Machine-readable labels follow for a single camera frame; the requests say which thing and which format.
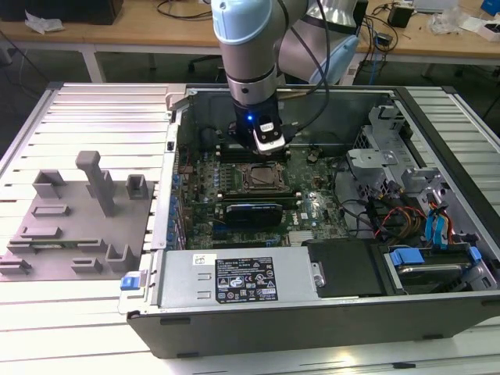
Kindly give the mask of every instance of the blue latch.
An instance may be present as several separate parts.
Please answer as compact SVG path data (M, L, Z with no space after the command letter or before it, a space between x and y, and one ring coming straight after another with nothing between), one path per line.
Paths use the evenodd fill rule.
M139 276L124 276L120 284L120 289L122 291L138 291L141 287Z
M392 264L400 266L402 264L422 264L425 263L418 248L396 248L390 254Z
M472 257L472 260L474 261L474 264L479 263L479 261L481 261L481 259L482 259L481 253L479 252L479 250L477 249L476 246L471 246L469 248L469 254Z

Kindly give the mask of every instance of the black cable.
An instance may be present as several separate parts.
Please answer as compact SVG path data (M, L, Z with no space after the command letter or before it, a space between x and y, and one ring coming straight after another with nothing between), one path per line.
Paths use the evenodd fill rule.
M372 10L372 15L377 16L379 13L381 13L384 10L392 10L392 7L394 6L393 2L386 2L385 4L381 4L379 6L376 6L374 10Z
M181 16L177 14L172 14L170 12L170 9L168 11L162 10L162 6L165 4L170 4L171 5L172 0L165 0L164 2L160 2L156 6L156 10L158 13L163 14L164 16L174 18L175 20L183 20L183 21L204 21L204 20L209 20L212 17L212 11L208 12L202 12L199 14L192 14L192 15L187 15L187 16Z
M398 36L397 30L395 28L393 28L393 26L391 26L389 23L387 23L386 21L382 20L381 18L378 18L378 17L375 17L375 16L366 16L366 17L368 17L369 19L372 19L372 20L378 20L378 21L382 22L385 26L389 27L392 30L392 32L394 33L394 35L396 36L395 43L394 43L394 45L392 45L392 47L390 47L390 48L380 48L380 47L377 47L377 43L375 44L375 47L379 51L381 51L381 52L390 52L394 48L396 48L396 46L399 43L399 36Z
M21 50L20 50L20 49L19 49L19 48L18 48L18 47L14 44L14 42L13 42L13 41L11 41L11 40L9 39L9 37L7 37L7 35L5 35L5 33L4 33L2 30L0 30L0 34L4 37L4 39L5 39L8 43L10 43L10 44L11 44L11 45L12 45L12 46L13 46L13 47L14 47L14 48L18 51L18 53L20 53L20 54L21 54L21 55L22 55L22 56L26 59L26 61L28 61L28 62L29 62L29 64L30 64L30 65L31 65L31 66L32 66L32 67L33 67L33 68L37 71L37 73L38 73L38 74L40 74L40 77L42 77L42 78L45 80L45 82L47 82L47 83L49 83L49 82L50 82L50 80L47 78L47 76L45 76L45 75L44 75L44 74L43 74L43 73L42 73L42 72L38 69L38 67L37 67L36 65L34 65L34 63L30 60L30 58L28 58L28 56L26 56L26 54L25 54L23 51L21 51Z
M300 43L305 48L305 50L309 53L309 55L311 56L311 59L314 60L314 63L315 64L317 63L316 67L318 68L318 70L320 72L321 80L323 80L323 84L325 87L325 100L324 100L323 104L321 105L320 109L309 120L307 120L304 124L297 127L297 133L299 131L304 130L312 123L314 123L314 121L316 121L318 119L318 117L320 117L321 114L325 111L325 109L328 107L328 103L330 102L330 88L328 87L328 79L327 79L328 70L330 69L330 31L328 29L328 21L327 21L327 16L325 15L325 11L323 9L323 4L321 4L320 0L316 0L316 3L318 4L318 8L320 9L321 17L323 17L323 23L324 23L324 28L325 28L325 38L326 38L326 42L327 42L327 62L325 64L325 70L321 69L321 65L318 63L318 60L316 59L316 57L314 57L314 54L312 53L311 49L309 47L307 47L307 44L302 40L300 35L298 35L297 31L295 31L295 29L293 29L293 27L292 27L292 32L294 33L294 35L296 36L298 41L300 41Z
M490 114L491 110L493 109L493 107L495 107L495 104L497 104L498 100L500 100L500 95L497 96L495 98L495 100L490 104L490 106L488 107L488 109L486 110L486 112L483 115L483 120L485 120L486 116Z
M30 91L33 95L37 96L37 98L33 98L32 96L29 96L29 95L27 95L27 93L24 92L24 94L28 98L32 98L32 99L38 100L41 97L41 94L39 92L36 92L34 89L29 88L28 86L24 86L23 84L17 84L15 82L12 82L12 80L9 77L9 75L4 70L3 70L3 74L4 74L5 78L6 78L6 80L9 82L9 84L11 84L12 86L17 86L18 88L24 88L25 90Z

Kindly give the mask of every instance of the blue tab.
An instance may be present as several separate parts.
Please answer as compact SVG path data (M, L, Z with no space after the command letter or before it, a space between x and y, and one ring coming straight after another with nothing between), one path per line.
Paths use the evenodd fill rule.
M432 238L432 223L434 222L434 217L429 213L427 217L427 222L425 223L425 239L430 241Z
M472 257L474 264L479 263L479 261L482 259L481 253L476 246L471 246L469 248L469 254Z
M422 254L418 248L396 248L390 253L392 264L400 266L402 264L423 264Z
M134 276L124 276L120 284L120 289L122 291L138 291L139 287L139 277Z
M433 243L435 245L439 245L441 248L446 248L446 245L443 244L443 227L445 226L445 219L443 216L438 216L436 220L436 229L434 230L434 240Z
M399 256L396 250L389 253L389 256L391 257L392 264L394 264L396 267L399 266L401 263L403 263L401 256Z
M422 264L424 263L422 254L418 248L397 248L403 264Z

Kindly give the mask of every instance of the gray plastic block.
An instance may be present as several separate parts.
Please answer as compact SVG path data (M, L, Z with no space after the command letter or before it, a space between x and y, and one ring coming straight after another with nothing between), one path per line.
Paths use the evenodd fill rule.
M86 181L67 181L66 185L57 187L60 200L42 199L38 195L34 198L20 224L20 229L8 245L16 255L7 252L3 259L19 257L33 268L27 275L2 274L0 281L119 279L125 271L115 272L106 261L109 245L113 245L119 256L123 256L123 249L129 245L130 252L134 255L130 261L133 265L129 270L137 269L154 183L147 183L148 199L130 200L126 181L115 181L116 190L113 197L115 215L112 217L102 215L99 204L89 197L86 185L88 185ZM70 214L39 217L32 215L36 207L47 205L67 205ZM20 235L24 227L58 227L61 235L59 238L22 238ZM75 273L71 267L73 259L89 256L98 260L102 265L102 272Z
M104 182L106 187L111 191L111 196L115 195L116 185L113 183L113 179L111 178L111 174L108 170L102 171L102 178L104 178ZM91 185L87 185L88 194L91 195L91 198L95 198L94 191L92 190Z
M91 189L97 198L102 212L106 217L113 216L113 193L109 189L109 183L106 183L102 176L102 171L99 168L99 160L101 156L97 151L80 151L77 156L77 168L83 170L87 175Z
M70 207L67 205L43 205L35 207L31 211L31 215L35 217L44 216L68 216L70 214Z
M43 199L59 199L59 194L55 189L56 186L66 184L57 170L41 170L38 172L37 178L34 179L33 187L37 191L40 198Z
M102 238L97 238L95 240L88 240L83 243L79 243L77 247L82 252L105 253L108 251L108 245L104 242Z
M0 259L0 273L2 275L27 275L31 265L21 258Z
M31 244L13 244L8 243L7 249L10 250L12 254L36 254L37 249L31 246Z
M59 227L24 227L21 229L20 236L22 238L59 238L61 229Z
M102 264L97 258L73 258L71 265L75 273L101 273Z
M113 272L127 272L134 268L135 257L130 246L125 245L123 254L118 254L113 245L108 246L105 261L109 264Z
M126 186L130 199L147 199L149 196L144 174L131 174L127 178Z

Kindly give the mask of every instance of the aluminum extrusion table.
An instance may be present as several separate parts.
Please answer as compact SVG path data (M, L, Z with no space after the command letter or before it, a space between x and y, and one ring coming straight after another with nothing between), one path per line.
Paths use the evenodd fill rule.
M166 84L65 84L47 90L0 163L2 251L34 197L30 184L39 168L59 168L63 178L83 180L74 156L90 147L99 150L113 179L142 173L158 182L169 126L166 90ZM476 163L488 171L480 177L484 191L497 191L498 149L481 138L489 131L485 125L456 95L439 88L409 90L429 107L428 116L441 120L434 125L456 144L452 150L463 165L473 173L480 170ZM470 149L476 142L491 163L474 162L472 155L481 153ZM488 144L494 150L486 149ZM151 216L149 230L153 223ZM146 232L142 262L148 261L150 240ZM388 373L401 363L416 365L398 370L402 375L500 369L500 318L443 340L161 360L117 312L119 294L118 280L0 283L0 373Z

